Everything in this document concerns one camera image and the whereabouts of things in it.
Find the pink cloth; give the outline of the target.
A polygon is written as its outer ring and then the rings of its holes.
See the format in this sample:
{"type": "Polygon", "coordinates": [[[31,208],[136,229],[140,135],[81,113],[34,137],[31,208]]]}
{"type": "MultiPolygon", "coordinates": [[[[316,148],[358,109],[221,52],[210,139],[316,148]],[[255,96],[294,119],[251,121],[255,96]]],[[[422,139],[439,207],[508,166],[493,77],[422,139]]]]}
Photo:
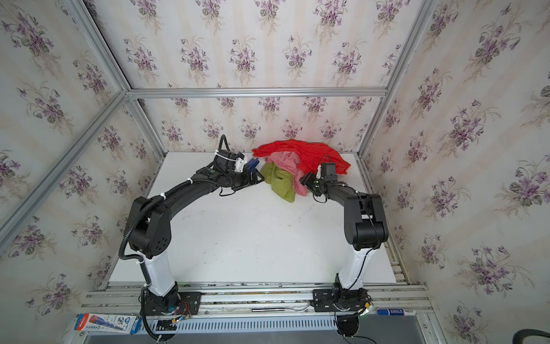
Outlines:
{"type": "Polygon", "coordinates": [[[295,194],[299,196],[307,195],[307,188],[300,183],[300,179],[305,176],[305,172],[299,167],[300,158],[297,153],[291,151],[275,152],[266,159],[266,162],[273,163],[277,168],[292,175],[291,186],[295,194]]]}

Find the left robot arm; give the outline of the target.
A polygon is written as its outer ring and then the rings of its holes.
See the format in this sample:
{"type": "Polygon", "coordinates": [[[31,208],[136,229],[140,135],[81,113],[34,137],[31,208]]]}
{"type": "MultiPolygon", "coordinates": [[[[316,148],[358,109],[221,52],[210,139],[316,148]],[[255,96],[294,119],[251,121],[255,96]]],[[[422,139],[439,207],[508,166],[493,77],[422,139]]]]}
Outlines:
{"type": "Polygon", "coordinates": [[[240,191],[263,182],[258,159],[245,161],[241,154],[225,159],[216,156],[209,165],[172,189],[151,198],[136,198],[130,209],[118,257],[137,260],[146,281],[146,290],[159,298],[176,292],[166,253],[172,240],[171,220],[180,211],[219,189],[240,191]]]}

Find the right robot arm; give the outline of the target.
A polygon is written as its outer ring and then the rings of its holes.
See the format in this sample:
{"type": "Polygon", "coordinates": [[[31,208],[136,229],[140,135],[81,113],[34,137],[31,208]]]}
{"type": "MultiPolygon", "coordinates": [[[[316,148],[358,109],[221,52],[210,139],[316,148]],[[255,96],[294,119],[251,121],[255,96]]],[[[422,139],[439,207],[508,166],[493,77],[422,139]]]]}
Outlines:
{"type": "Polygon", "coordinates": [[[346,291],[363,288],[372,257],[389,237],[380,195],[360,192],[338,181],[335,175],[318,178],[314,173],[308,173],[300,179],[300,183],[313,196],[323,196],[343,207],[344,235],[351,250],[337,274],[336,282],[346,291]]]}

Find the red cloth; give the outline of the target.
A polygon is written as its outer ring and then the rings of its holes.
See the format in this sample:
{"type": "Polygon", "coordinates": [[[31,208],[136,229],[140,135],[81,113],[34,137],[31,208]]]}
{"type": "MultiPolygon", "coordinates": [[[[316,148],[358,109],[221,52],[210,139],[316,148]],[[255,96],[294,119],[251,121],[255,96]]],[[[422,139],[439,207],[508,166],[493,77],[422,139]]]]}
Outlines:
{"type": "Polygon", "coordinates": [[[253,155],[259,158],[265,158],[277,152],[296,153],[300,160],[298,167],[304,173],[313,173],[317,170],[319,164],[331,162],[335,164],[337,174],[346,175],[351,166],[340,153],[325,143],[309,143],[290,139],[278,140],[252,149],[253,155]]]}

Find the green printed cloth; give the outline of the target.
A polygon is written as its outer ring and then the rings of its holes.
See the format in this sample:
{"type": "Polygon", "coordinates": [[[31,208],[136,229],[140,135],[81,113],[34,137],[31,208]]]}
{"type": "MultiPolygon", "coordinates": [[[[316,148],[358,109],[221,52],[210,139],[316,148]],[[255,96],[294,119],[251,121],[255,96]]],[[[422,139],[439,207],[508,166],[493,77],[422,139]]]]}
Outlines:
{"type": "Polygon", "coordinates": [[[294,176],[291,173],[280,169],[275,163],[265,163],[260,172],[277,196],[289,203],[295,201],[294,176]]]}

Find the blue white marker pen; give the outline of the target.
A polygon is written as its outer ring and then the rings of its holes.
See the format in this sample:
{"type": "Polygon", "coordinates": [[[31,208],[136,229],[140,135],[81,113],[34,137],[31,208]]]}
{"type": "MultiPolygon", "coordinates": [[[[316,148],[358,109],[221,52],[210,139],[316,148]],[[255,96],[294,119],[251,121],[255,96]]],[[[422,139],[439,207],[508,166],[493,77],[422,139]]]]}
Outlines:
{"type": "Polygon", "coordinates": [[[417,312],[415,310],[402,308],[379,308],[376,314],[383,316],[416,316],[417,312]]]}

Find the red blue toothpaste box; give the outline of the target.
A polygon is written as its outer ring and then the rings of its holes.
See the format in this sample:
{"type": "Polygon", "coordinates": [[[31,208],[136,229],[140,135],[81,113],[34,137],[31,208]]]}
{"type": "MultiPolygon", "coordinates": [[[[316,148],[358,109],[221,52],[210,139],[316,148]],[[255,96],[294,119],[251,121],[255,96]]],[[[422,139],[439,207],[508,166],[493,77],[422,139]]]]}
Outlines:
{"type": "Polygon", "coordinates": [[[77,316],[75,331],[130,334],[136,333],[141,319],[134,315],[83,313],[77,316]]]}

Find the black chair part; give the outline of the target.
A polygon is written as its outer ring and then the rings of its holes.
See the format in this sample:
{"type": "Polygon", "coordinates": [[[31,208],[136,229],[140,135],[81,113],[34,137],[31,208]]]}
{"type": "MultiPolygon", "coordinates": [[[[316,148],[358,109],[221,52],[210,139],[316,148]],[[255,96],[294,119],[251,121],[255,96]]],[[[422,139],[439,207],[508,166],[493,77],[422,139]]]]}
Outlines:
{"type": "Polygon", "coordinates": [[[512,343],[523,344],[528,337],[550,338],[550,333],[546,331],[535,330],[535,329],[522,329],[517,331],[514,334],[512,338],[512,343]]]}

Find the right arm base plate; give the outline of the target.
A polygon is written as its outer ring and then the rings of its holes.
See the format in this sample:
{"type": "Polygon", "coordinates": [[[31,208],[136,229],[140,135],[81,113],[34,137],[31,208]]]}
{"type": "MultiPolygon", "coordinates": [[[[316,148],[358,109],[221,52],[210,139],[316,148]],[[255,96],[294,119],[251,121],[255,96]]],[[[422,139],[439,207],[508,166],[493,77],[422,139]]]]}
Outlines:
{"type": "Polygon", "coordinates": [[[316,289],[310,305],[315,312],[357,312],[369,308],[372,298],[365,289],[316,289]]]}

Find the aluminium frame profile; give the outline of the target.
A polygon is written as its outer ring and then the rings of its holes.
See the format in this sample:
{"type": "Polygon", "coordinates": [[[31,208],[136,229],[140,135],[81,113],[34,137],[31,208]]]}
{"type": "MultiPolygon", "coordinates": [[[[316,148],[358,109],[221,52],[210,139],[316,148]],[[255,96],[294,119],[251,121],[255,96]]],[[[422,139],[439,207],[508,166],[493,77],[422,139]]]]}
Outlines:
{"type": "Polygon", "coordinates": [[[388,83],[383,87],[228,87],[228,88],[149,88],[136,89],[130,86],[127,77],[116,61],[112,50],[100,32],[92,15],[83,1],[67,1],[67,8],[76,21],[77,26],[90,44],[93,52],[99,57],[99,61],[105,66],[107,74],[117,87],[117,93],[107,105],[97,114],[95,119],[76,137],[74,142],[60,157],[60,160],[48,170],[47,174],[38,181],[37,186],[31,190],[29,196],[14,210],[13,214],[1,226],[1,247],[8,246],[19,233],[19,228],[26,220],[39,209],[46,198],[54,191],[59,181],[77,163],[79,158],[91,145],[93,138],[100,129],[106,125],[114,114],[123,106],[128,110],[137,122],[138,129],[142,132],[149,144],[153,146],[154,153],[163,159],[166,157],[166,149],[155,133],[149,117],[140,107],[140,99],[169,99],[172,97],[189,98],[215,98],[215,97],[306,97],[306,96],[375,96],[385,102],[394,95],[401,77],[405,75],[405,69],[410,62],[414,50],[417,47],[422,34],[431,20],[431,15],[436,1],[422,1],[415,19],[405,38],[400,56],[390,74],[388,83]]]}

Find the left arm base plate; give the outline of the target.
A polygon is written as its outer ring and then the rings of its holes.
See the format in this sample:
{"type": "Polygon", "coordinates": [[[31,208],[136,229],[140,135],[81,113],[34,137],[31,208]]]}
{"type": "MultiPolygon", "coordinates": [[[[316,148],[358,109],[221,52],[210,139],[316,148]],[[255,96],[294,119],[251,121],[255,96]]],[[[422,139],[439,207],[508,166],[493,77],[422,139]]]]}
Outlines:
{"type": "Polygon", "coordinates": [[[154,295],[146,290],[141,295],[141,308],[146,315],[197,315],[201,305],[202,294],[200,292],[170,292],[165,297],[154,295]]]}

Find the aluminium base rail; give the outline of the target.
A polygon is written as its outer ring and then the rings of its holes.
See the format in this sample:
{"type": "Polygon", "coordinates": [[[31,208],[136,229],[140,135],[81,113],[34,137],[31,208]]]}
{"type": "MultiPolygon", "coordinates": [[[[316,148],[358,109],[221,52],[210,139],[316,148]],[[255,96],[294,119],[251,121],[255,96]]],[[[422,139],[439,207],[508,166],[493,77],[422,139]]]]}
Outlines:
{"type": "MultiPolygon", "coordinates": [[[[200,292],[201,305],[197,317],[231,317],[242,315],[274,315],[307,313],[316,289],[337,289],[332,283],[314,284],[190,284],[179,285],[179,292],[200,292]]],[[[364,288],[372,298],[370,307],[402,308],[417,312],[433,312],[434,308],[422,285],[368,285],[364,288]]],[[[139,285],[114,284],[104,291],[87,293],[78,312],[138,315],[142,310],[138,298],[145,293],[139,285]]]]}

